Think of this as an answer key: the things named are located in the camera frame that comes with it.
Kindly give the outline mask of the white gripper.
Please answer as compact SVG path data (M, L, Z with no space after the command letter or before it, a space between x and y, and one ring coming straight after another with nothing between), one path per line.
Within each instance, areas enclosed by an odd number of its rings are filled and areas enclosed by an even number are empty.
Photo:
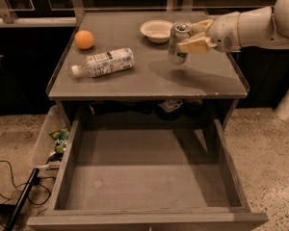
M192 24L193 36L176 45L183 53L206 54L212 48L224 53L238 52L239 13L228 13L219 18L206 19Z

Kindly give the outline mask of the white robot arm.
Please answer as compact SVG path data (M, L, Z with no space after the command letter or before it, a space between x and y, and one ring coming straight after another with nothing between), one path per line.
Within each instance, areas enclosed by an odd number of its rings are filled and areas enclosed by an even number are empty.
M176 44L184 53L239 52L244 47L289 49L289 0L243 13L228 13L192 25L192 36Z

